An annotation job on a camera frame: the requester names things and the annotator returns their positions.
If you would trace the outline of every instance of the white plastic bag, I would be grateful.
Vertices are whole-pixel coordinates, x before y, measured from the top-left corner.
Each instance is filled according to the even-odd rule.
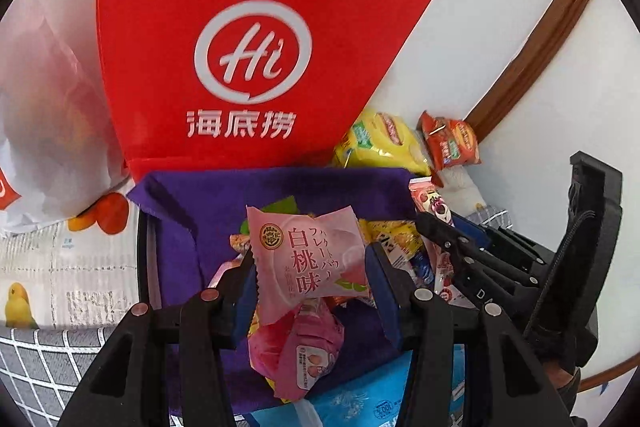
[[[38,0],[14,0],[0,21],[0,233],[76,216],[126,175],[101,79]]]

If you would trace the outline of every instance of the brand logo on package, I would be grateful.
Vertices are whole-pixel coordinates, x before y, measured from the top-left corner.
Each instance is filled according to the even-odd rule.
[[[252,0],[222,10],[204,27],[193,64],[202,85],[226,102],[268,102],[291,89],[311,59],[311,32],[290,7]],[[260,84],[256,92],[253,86]]]
[[[4,172],[0,170],[0,210],[6,210],[10,204],[19,198],[21,198],[21,195],[11,188],[11,185],[4,177]]]

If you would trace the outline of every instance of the pink wrapper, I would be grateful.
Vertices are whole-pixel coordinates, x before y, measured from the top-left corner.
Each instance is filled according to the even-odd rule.
[[[260,323],[276,322],[310,297],[362,297],[364,243],[350,206],[319,217],[247,207]]]
[[[451,211],[439,194],[437,187],[431,182],[431,178],[414,178],[409,181],[409,191],[414,199],[415,207],[419,212],[429,212],[438,219],[453,227]],[[453,265],[449,259],[449,252],[443,251],[438,245],[423,237],[424,245],[429,253],[429,260],[435,274],[434,292],[449,304],[474,308],[460,290],[452,285]]]
[[[263,377],[276,380],[282,348],[289,338],[295,318],[296,314],[289,312],[273,324],[258,325],[254,332],[250,330],[249,361],[251,367]]]
[[[344,328],[324,300],[305,299],[280,354],[275,397],[304,398],[318,378],[332,370],[343,342]]]

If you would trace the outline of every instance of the purple cloth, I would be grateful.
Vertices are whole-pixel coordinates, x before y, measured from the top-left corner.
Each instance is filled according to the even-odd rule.
[[[302,213],[316,215],[351,205],[359,218],[414,219],[404,169],[274,168],[205,172],[152,172],[129,198],[157,218],[156,255],[162,304],[182,304],[236,257],[229,235],[246,219],[246,205],[266,206],[294,196]],[[345,326],[334,370],[315,384],[320,393],[372,371],[399,353],[386,340],[375,309],[351,301],[336,315]],[[223,351],[225,380],[235,414],[280,405],[249,365],[247,342]],[[178,372],[169,363],[169,397],[177,406]]]

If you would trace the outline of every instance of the brown wooden trim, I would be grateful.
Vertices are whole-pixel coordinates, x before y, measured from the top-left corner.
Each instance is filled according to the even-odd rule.
[[[507,116],[549,65],[589,0],[553,0],[529,39],[466,121],[482,141]]]
[[[586,391],[588,389],[593,389],[594,387],[598,387],[599,385],[611,381],[614,378],[621,377],[625,373],[631,371],[634,367],[638,367],[638,365],[640,365],[640,353],[636,354],[628,360],[625,360],[624,362],[619,363],[611,369],[607,369],[606,371],[598,373],[597,375],[593,375],[592,377],[585,378],[580,382],[578,393],[581,393],[582,391]]]

